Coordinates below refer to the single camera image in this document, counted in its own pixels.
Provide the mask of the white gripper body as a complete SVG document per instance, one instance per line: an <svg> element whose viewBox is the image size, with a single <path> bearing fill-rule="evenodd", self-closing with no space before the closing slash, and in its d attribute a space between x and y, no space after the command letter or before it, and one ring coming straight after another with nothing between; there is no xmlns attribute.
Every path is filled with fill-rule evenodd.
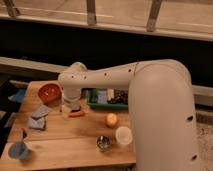
<svg viewBox="0 0 213 171"><path fill-rule="evenodd" d="M70 100L62 96L61 112L62 115L68 118L70 112L81 111L80 103L76 100Z"/></svg>

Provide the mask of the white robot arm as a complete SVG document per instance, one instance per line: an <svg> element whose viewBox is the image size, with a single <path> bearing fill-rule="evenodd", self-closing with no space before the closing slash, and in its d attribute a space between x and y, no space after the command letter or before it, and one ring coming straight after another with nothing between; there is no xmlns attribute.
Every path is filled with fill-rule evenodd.
<svg viewBox="0 0 213 171"><path fill-rule="evenodd" d="M82 88L128 91L137 171L201 171L191 76L176 60L88 70L76 62L58 76L62 97L78 106Z"/></svg>

